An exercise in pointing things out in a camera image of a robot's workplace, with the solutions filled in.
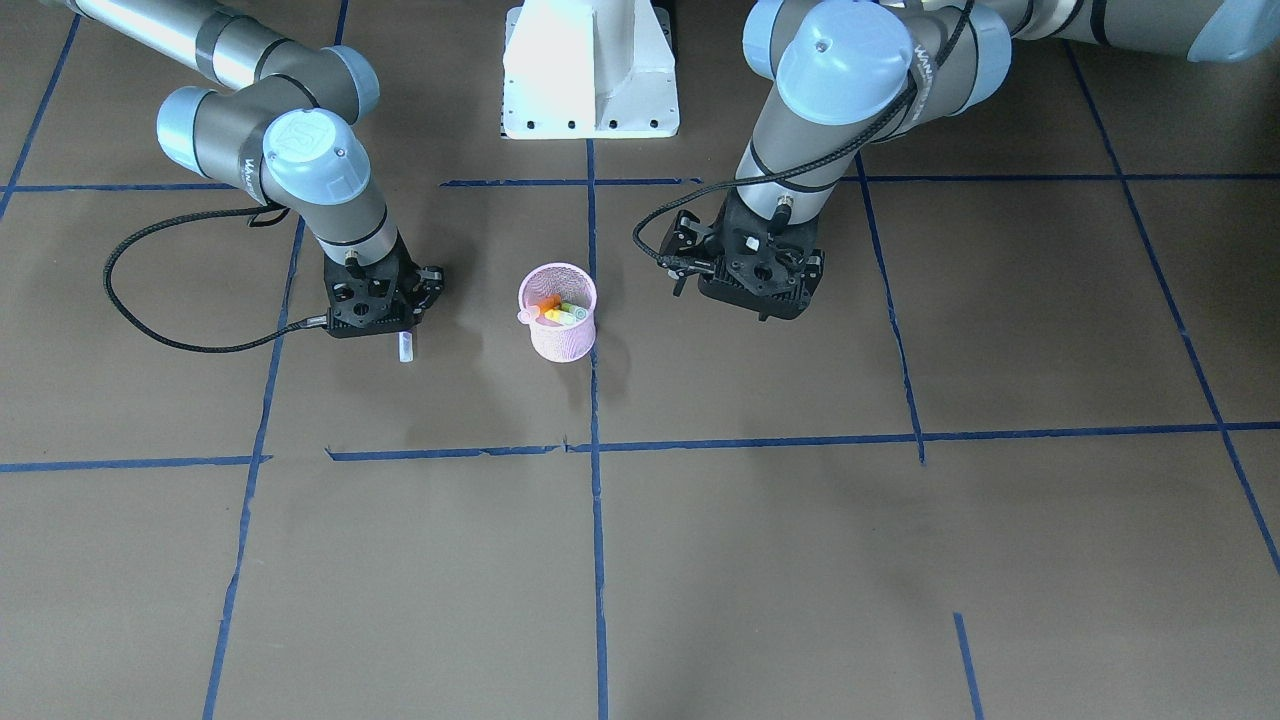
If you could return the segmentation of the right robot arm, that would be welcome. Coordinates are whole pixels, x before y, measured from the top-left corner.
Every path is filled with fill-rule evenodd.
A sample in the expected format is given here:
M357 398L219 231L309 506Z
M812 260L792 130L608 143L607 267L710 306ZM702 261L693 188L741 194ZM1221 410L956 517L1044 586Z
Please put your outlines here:
M301 215L324 251L334 336L415 327L443 272L412 261L356 124L380 82L352 47L312 49L215 1L72 1L97 20L197 70L157 111L177 164Z

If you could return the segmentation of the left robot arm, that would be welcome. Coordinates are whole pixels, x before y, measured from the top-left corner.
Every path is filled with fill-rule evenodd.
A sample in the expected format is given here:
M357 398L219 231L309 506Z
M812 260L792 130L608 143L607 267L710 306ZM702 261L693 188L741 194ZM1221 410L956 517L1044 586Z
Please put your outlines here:
M991 97L1015 41L1231 63L1277 40L1277 15L1275 1L758 1L742 53L772 87L735 177L710 186L719 215L645 254L675 279L787 293L855 154Z

